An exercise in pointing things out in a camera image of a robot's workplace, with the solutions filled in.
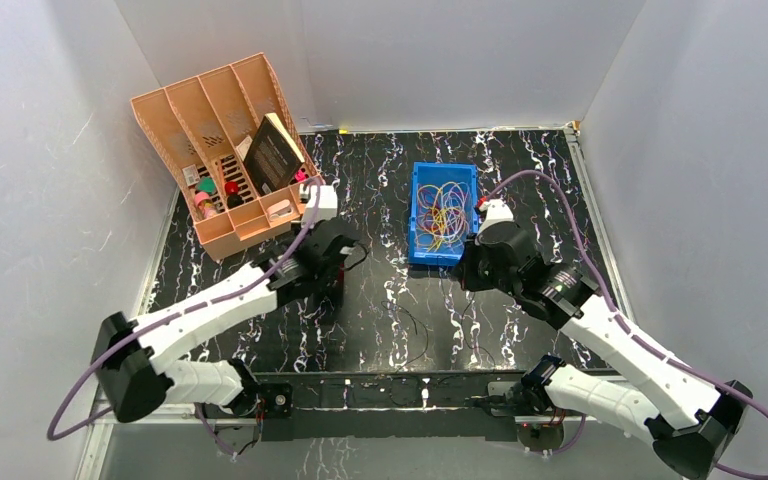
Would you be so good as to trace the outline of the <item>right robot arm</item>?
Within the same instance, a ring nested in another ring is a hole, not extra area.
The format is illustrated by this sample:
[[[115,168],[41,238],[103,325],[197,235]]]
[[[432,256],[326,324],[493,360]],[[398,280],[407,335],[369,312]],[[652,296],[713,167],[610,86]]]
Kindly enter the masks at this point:
[[[677,474],[708,477],[741,425],[745,402],[670,366],[670,354],[638,344],[642,332],[610,311],[595,280],[569,264],[544,261],[513,221],[468,235],[453,272],[467,291],[508,295],[528,316],[585,345],[629,383],[600,380],[545,355],[507,391],[489,385],[485,408],[514,415],[574,410],[649,444]]]

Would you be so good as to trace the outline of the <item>blue plastic bin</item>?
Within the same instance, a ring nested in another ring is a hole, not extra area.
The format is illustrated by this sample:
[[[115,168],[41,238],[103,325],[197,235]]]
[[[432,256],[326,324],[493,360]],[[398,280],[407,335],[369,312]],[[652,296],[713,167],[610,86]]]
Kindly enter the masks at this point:
[[[453,267],[478,230],[477,169],[459,163],[417,162],[411,176],[408,261]]]

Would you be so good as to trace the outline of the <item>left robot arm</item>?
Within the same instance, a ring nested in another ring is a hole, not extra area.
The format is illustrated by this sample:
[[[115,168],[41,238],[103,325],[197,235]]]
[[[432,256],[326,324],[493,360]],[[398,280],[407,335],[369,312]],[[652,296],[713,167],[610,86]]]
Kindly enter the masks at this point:
[[[92,363],[115,418],[131,423],[178,403],[251,415],[268,389],[244,361],[186,361],[184,354],[244,320],[323,292],[359,244],[358,231],[347,221],[323,220],[285,262],[275,247],[165,310],[134,319],[121,312],[105,318]]]

